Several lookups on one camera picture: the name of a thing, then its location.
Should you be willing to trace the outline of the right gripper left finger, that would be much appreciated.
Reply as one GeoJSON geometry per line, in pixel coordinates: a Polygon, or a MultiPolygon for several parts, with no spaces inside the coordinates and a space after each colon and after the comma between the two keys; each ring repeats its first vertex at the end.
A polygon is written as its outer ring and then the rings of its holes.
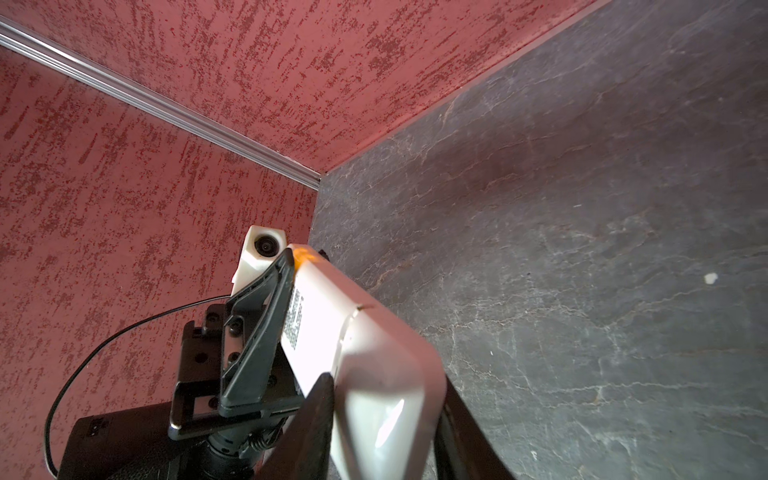
{"type": "Polygon", "coordinates": [[[272,455],[253,479],[326,479],[335,397],[330,373],[321,374],[272,455]]]}

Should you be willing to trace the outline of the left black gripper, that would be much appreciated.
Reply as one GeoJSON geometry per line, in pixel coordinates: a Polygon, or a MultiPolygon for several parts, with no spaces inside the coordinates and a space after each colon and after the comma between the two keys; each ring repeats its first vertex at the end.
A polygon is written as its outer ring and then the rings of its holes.
{"type": "Polygon", "coordinates": [[[294,277],[293,251],[287,248],[234,294],[226,308],[209,306],[201,327],[192,321],[185,325],[168,427],[171,439],[235,427],[272,427],[299,410],[304,395],[283,351],[277,350],[294,277]],[[238,319],[243,324],[242,350],[222,374],[229,365],[225,321],[238,319]]]}

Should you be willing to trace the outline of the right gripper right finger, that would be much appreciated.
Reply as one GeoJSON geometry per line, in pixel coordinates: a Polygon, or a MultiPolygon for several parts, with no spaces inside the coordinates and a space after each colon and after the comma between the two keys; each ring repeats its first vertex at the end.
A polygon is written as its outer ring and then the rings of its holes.
{"type": "Polygon", "coordinates": [[[515,479],[449,379],[446,379],[446,397],[433,440],[433,451],[439,480],[515,479]]]}

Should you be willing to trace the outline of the white AC remote control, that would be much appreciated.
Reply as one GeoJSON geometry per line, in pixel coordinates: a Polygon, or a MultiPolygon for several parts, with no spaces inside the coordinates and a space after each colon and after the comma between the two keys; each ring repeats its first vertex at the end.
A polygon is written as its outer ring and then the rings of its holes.
{"type": "Polygon", "coordinates": [[[343,479],[419,479],[447,378],[435,348],[308,245],[281,346],[303,393],[334,383],[330,457],[343,479]]]}

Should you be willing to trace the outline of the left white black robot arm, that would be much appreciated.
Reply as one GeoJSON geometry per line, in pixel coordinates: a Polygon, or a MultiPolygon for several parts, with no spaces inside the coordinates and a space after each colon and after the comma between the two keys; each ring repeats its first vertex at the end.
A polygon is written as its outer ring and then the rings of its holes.
{"type": "Polygon", "coordinates": [[[251,479],[304,396],[280,345],[295,280],[291,249],[181,335],[166,403],[79,419],[60,479],[251,479]]]}

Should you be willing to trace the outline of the left aluminium corner post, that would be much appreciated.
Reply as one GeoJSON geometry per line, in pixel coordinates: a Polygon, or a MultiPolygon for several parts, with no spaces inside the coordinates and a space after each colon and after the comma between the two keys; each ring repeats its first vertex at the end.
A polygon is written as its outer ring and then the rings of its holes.
{"type": "Polygon", "coordinates": [[[317,191],[322,175],[3,16],[1,45],[187,133],[317,191]]]}

